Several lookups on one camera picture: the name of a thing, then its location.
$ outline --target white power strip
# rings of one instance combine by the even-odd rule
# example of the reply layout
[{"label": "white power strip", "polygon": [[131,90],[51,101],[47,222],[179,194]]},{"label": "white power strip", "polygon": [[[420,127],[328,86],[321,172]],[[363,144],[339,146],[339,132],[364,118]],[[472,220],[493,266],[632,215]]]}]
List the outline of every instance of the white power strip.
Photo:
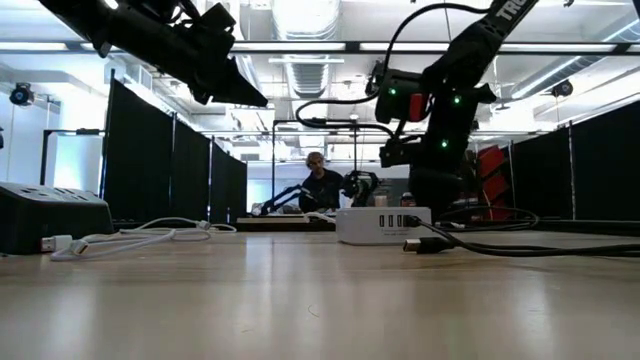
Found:
[{"label": "white power strip", "polygon": [[431,222],[431,209],[423,207],[362,207],[340,209],[336,213],[338,239],[351,245],[404,244],[409,238],[432,236],[425,227],[404,227],[404,215]]}]

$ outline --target wooden table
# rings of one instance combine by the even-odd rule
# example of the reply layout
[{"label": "wooden table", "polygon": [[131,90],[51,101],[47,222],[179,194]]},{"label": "wooden table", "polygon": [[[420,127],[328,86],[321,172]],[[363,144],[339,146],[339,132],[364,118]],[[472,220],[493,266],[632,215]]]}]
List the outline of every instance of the wooden table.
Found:
[{"label": "wooden table", "polygon": [[640,261],[418,256],[335,240],[234,234],[97,261],[2,259],[0,359],[640,359]]}]

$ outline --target wall-mounted camera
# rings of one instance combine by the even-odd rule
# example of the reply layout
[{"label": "wall-mounted camera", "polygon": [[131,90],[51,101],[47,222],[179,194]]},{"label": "wall-mounted camera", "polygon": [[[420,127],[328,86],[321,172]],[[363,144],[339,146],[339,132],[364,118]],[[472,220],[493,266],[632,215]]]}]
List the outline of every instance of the wall-mounted camera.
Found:
[{"label": "wall-mounted camera", "polygon": [[9,96],[9,101],[18,106],[29,106],[35,101],[35,94],[31,91],[31,84],[17,83]]},{"label": "wall-mounted camera", "polygon": [[553,95],[553,97],[569,96],[571,94],[573,94],[573,85],[569,80],[564,80],[551,88],[551,95]]}]

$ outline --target person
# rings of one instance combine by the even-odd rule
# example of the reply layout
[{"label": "person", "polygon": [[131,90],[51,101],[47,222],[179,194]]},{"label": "person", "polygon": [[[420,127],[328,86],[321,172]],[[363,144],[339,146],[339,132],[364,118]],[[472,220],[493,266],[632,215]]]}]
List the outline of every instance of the person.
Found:
[{"label": "person", "polygon": [[311,174],[302,183],[302,187],[309,190],[315,200],[306,196],[301,197],[300,210],[308,213],[319,209],[340,208],[342,176],[335,171],[325,169],[324,156],[319,152],[312,152],[307,156],[307,167],[311,170]]}]

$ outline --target white cable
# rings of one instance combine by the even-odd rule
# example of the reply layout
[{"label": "white cable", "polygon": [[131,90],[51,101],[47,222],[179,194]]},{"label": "white cable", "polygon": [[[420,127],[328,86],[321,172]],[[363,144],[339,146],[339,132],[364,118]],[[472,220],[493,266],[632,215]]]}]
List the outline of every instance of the white cable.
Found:
[{"label": "white cable", "polygon": [[333,224],[335,224],[335,223],[336,223],[336,219],[334,219],[334,218],[332,218],[332,217],[329,217],[329,216],[327,216],[327,215],[324,215],[324,214],[320,214],[320,213],[318,213],[318,212],[308,212],[308,213],[306,213],[306,214],[302,214],[302,216],[305,218],[305,220],[306,220],[307,222],[309,222],[309,221],[310,221],[310,220],[309,220],[309,218],[311,218],[311,217],[317,217],[318,219],[322,219],[322,220],[325,220],[325,221],[330,222],[330,223],[333,223]]},{"label": "white cable", "polygon": [[[195,224],[195,228],[171,229],[171,228],[147,228],[150,225],[161,221],[185,221]],[[168,241],[207,241],[213,234],[235,233],[237,229],[227,224],[211,225],[207,221],[195,221],[185,218],[161,218],[148,222],[140,227],[131,230],[121,230],[116,234],[93,234],[85,236],[79,240],[72,240],[69,246],[59,249],[51,255],[52,261],[72,261],[95,259],[119,252],[138,249],[143,246],[158,244]],[[122,245],[114,249],[102,252],[84,254],[89,247],[100,247],[107,245]]]}]

